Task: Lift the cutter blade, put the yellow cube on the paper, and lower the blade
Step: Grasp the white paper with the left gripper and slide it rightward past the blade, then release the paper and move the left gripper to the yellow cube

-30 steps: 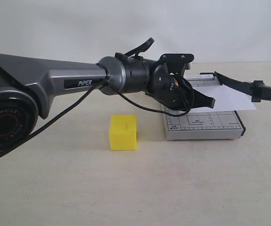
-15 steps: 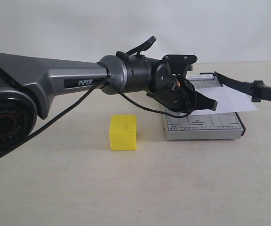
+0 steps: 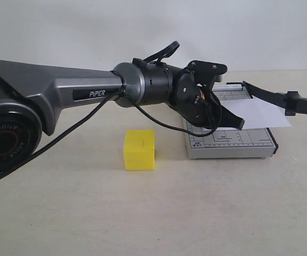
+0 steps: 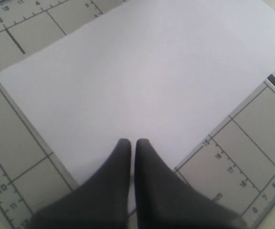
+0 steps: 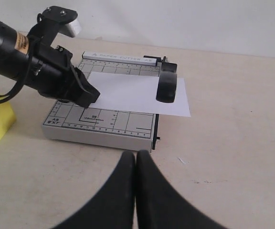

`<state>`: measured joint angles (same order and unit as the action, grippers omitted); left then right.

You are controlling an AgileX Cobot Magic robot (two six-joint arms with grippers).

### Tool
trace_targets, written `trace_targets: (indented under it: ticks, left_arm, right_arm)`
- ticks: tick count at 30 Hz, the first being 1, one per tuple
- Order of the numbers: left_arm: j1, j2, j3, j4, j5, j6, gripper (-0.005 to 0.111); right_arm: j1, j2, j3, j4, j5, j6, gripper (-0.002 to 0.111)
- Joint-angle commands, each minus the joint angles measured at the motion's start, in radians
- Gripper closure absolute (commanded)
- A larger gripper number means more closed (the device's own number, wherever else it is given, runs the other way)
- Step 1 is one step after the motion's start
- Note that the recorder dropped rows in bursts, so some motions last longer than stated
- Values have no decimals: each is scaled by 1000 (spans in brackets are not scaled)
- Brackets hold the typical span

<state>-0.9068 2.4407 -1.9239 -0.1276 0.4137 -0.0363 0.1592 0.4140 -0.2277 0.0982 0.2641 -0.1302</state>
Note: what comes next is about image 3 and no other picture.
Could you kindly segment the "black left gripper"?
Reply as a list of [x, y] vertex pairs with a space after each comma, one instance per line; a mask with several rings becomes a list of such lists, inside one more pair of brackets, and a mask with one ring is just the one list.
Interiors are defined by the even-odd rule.
[[217, 77], [212, 71], [177, 71], [169, 106], [196, 127], [242, 130], [245, 120], [221, 105], [212, 91]]

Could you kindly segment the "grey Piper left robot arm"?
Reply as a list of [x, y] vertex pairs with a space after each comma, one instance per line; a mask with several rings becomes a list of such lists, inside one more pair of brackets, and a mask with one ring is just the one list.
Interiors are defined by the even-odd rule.
[[164, 103], [196, 127], [241, 130], [212, 88], [223, 64], [192, 61], [179, 68], [161, 57], [135, 58], [112, 70], [0, 60], [0, 174], [25, 162], [42, 134], [52, 135], [64, 109], [114, 101], [123, 108]]

